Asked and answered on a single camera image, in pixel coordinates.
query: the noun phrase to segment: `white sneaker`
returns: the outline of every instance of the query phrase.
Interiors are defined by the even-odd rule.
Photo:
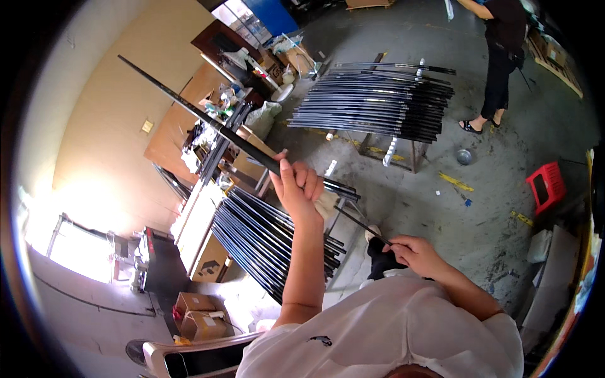
[[[380,229],[378,228],[377,225],[372,224],[371,226],[368,226],[368,228],[374,232],[376,232],[378,235],[382,236],[382,232],[380,232]],[[371,232],[369,232],[368,230],[365,231],[365,242],[369,243],[370,239],[372,239],[375,235]]]

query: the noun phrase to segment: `foot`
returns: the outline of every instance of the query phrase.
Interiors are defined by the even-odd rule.
[[[382,236],[382,232],[380,232],[380,229],[378,228],[377,225],[372,224],[371,226],[368,226],[368,228],[374,232],[376,232],[378,235]],[[372,239],[375,235],[369,231],[365,231],[365,241],[366,243],[370,242],[370,239]]]
[[[468,128],[466,128],[465,126],[470,126],[470,128],[472,128],[473,130],[475,130],[477,132],[481,132],[483,130],[483,124],[485,123],[485,121],[487,121],[487,119],[483,118],[482,116],[478,116],[474,120],[460,121],[460,122],[458,122],[458,125],[460,125],[461,128],[463,128],[464,130],[467,130],[467,131],[470,131],[470,130]]]
[[[496,127],[500,127],[500,122],[502,122],[502,114],[504,114],[504,109],[498,109],[494,113],[494,118],[492,118],[492,123]]]

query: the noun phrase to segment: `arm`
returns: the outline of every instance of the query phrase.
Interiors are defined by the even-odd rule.
[[[479,5],[473,0],[458,0],[458,2],[466,9],[476,14],[479,18],[486,20],[494,18],[485,5]]]
[[[324,182],[304,163],[292,166],[285,154],[280,160],[281,178],[271,174],[275,192],[294,222],[292,259],[284,287],[280,316],[274,327],[302,324],[321,312],[324,300],[324,219],[313,202],[324,191]]]
[[[393,250],[398,262],[441,284],[456,307],[468,311],[480,321],[504,312],[491,295],[439,257],[427,240],[399,235],[390,241],[393,245],[386,245],[383,252]]]

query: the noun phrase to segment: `woman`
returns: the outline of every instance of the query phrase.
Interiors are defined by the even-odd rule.
[[[502,114],[508,109],[508,76],[515,70],[515,60],[523,56],[525,10],[519,0],[489,0],[485,5],[473,0],[458,2],[486,20],[489,61],[485,101],[477,118],[459,122],[463,130],[481,134],[486,121],[500,127]]]
[[[313,201],[323,182],[276,158],[281,178],[271,179],[295,225],[292,261],[280,316],[244,349],[237,377],[522,376],[515,322],[422,238],[396,236],[389,247],[367,235],[368,254],[383,253],[372,258],[375,281],[322,311],[324,220]]]

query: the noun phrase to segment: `metal bowl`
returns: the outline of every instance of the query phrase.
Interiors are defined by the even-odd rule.
[[[473,156],[471,155],[471,151],[467,149],[460,149],[456,153],[456,160],[460,165],[469,165],[473,160]]]

